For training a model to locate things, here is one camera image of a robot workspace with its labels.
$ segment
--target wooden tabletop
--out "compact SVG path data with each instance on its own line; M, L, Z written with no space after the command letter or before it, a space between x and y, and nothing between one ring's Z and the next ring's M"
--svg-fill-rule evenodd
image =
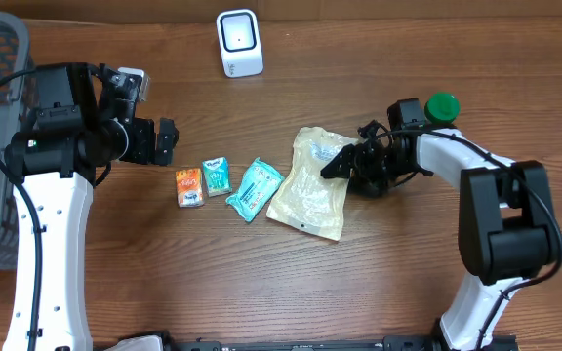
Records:
M39 64L105 62L152 77L141 118L172 118L174 165L117 164L95 191L86 307L95 342L168 329L224 342L428 333L464 268L458 194L417 176L378 200L354 195L334 243L224 197L179 209L176 170L225 156L234 188L256 157L287 175L300 127L349 137L400 98L455 94L463 133L547 167L562 225L562 18L261 23L265 70L227 79L213 24L31 26ZM14 299L0 272L0 348ZM522 350L562 350L562 271L519 292L497 326Z

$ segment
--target wooden table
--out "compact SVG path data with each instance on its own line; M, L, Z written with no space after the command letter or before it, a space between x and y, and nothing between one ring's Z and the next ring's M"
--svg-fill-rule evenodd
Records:
M181 131L174 165L115 165L87 229L95 342L168 329L178 340L280 341L427 333L463 274L458 194L418 176L385 198L349 195L339 243L209 199L179 209L176 170L226 156L234 187L256 158L287 174L303 126L354 136L400 98L452 92L458 126L547 167L562 224L562 18L262 23L263 75L221 72L212 24L30 26L37 63L106 62L152 77L142 118ZM14 297L0 272L0 347ZM562 350L562 272L520 292L497 331Z

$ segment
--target green bottle cap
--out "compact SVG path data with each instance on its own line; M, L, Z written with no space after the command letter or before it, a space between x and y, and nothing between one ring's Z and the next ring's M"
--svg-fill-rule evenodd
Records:
M461 111L457 98L450 93L437 93L424 107L426 118L434 124L453 123Z

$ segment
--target teal packet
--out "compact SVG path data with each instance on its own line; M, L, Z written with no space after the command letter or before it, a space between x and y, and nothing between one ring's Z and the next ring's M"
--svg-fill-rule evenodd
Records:
M210 197L231 192L229 163L226 158L219 157L214 160L203 161L203 175L207 185L207 194Z
M242 176L242 183L235 194L226 198L226 203L247 222L253 221L285 179L272 166L258 157Z

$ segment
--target green round object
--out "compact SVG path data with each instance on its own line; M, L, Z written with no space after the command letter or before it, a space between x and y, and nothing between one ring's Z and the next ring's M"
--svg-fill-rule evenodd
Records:
M433 95L424 107L426 118L434 124L453 123L460 111L459 101L450 93Z

